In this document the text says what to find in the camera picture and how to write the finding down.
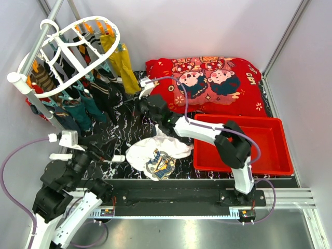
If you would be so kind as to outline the teal sock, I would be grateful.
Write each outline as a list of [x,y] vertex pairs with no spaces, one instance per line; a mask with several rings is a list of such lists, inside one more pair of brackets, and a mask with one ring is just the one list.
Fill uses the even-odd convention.
[[80,98],[88,113],[99,122],[106,122],[106,116],[99,110],[91,94],[80,92]]
[[82,130],[90,131],[92,129],[92,121],[88,117],[82,102],[77,100],[64,100],[63,107],[72,115]]

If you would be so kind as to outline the navy blue sock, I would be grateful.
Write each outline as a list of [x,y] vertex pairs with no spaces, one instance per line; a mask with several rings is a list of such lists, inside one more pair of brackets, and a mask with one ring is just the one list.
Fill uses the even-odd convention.
[[76,130],[79,135],[81,135],[81,130],[78,124],[75,122],[74,118],[61,107],[54,107],[53,115],[56,120],[62,125],[66,130]]

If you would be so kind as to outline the black striped sock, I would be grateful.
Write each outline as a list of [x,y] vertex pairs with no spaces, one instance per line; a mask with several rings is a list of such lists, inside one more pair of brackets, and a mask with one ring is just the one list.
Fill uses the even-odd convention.
[[120,84],[117,82],[104,82],[101,79],[98,79],[98,83],[102,89],[106,91],[106,97],[104,97],[104,106],[106,107],[106,112],[110,117],[114,125],[118,124],[115,107],[120,104],[122,95],[122,90]]

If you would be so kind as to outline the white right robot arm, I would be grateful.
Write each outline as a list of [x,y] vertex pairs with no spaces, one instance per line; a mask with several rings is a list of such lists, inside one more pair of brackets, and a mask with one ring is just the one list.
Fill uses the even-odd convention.
[[258,144],[234,121],[208,123],[178,114],[168,108],[160,95],[139,96],[131,100],[133,113],[143,115],[159,125],[170,137],[188,137],[215,146],[222,162],[231,168],[234,178],[234,198],[240,205],[254,200],[256,186],[252,176],[252,164],[260,159]]

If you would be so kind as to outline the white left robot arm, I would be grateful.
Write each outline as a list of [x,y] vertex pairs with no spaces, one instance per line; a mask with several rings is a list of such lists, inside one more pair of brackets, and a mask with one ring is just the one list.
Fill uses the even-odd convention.
[[62,219],[74,198],[70,193],[80,184],[91,161],[111,159],[95,141],[79,140],[78,145],[68,161],[57,159],[48,163],[40,178],[43,186],[33,203],[35,222],[28,248],[67,248],[92,211],[112,200],[113,186],[93,178],[80,204]]

